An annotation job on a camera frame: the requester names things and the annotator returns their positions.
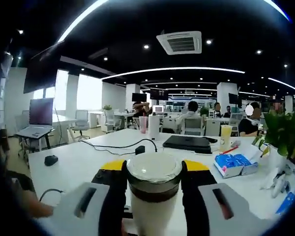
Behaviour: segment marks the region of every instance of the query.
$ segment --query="air conditioner vent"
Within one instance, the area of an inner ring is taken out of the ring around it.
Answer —
[[[202,52],[201,32],[177,32],[158,35],[160,42],[168,55],[200,54]]]

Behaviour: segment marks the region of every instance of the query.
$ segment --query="red pen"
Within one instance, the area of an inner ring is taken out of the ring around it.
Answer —
[[[221,154],[229,153],[229,152],[235,150],[236,148],[238,148],[238,146],[236,146],[236,147],[234,147],[234,148],[232,148],[232,149],[229,149],[229,150],[227,150],[227,151],[225,151],[225,152],[222,152]]]

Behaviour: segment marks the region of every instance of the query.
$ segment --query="wire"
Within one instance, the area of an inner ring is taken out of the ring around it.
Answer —
[[[113,153],[113,152],[111,152],[111,151],[109,151],[109,150],[106,150],[106,149],[105,149],[105,150],[97,149],[97,148],[96,148],[96,145],[93,145],[93,144],[91,144],[91,143],[89,143],[89,142],[86,142],[86,141],[84,141],[84,140],[80,140],[80,142],[81,142],[81,143],[86,143],[86,144],[92,146],[96,151],[107,151],[107,152],[109,152],[109,153],[112,154],[112,155],[123,156],[123,155],[129,155],[129,154],[135,154],[135,153],[136,153],[136,152],[130,152],[130,153],[118,154],[118,153]]]
[[[140,143],[140,142],[142,142],[142,141],[144,141],[144,140],[147,140],[147,141],[152,142],[153,145],[154,145],[154,147],[155,147],[155,152],[157,152],[157,147],[156,147],[155,143],[154,143],[151,139],[141,139],[140,141],[136,142],[135,144],[131,144],[131,145],[128,145],[128,146],[123,146],[123,147],[102,146],[102,145],[93,145],[93,144],[91,144],[91,145],[92,145],[93,147],[98,147],[98,148],[128,148],[128,147],[132,147],[132,146],[134,146],[134,145],[136,145],[136,144],[138,144],[138,143]]]
[[[45,196],[46,193],[52,192],[52,191],[59,192],[59,193],[64,193],[62,190],[59,190],[59,189],[56,189],[56,188],[50,188],[50,189],[47,189],[45,192],[43,192],[43,194],[41,195],[39,201],[41,201],[43,199],[43,197]]]

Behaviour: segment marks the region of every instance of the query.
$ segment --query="black laptop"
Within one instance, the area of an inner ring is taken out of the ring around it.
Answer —
[[[204,137],[185,137],[172,135],[163,143],[163,147],[191,150],[203,154],[212,154],[210,142]]]

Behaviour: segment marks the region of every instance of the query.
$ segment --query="green plant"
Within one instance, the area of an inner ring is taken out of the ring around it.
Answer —
[[[286,156],[295,164],[295,111],[293,114],[265,114],[268,127],[265,142],[278,148],[281,156]]]
[[[201,107],[201,109],[200,109],[200,114],[201,115],[207,115],[208,116],[208,108],[206,108],[206,107]]]
[[[112,108],[112,106],[111,105],[105,105],[104,107],[103,107],[103,110],[104,111],[110,111],[110,110],[112,110],[113,108]]]

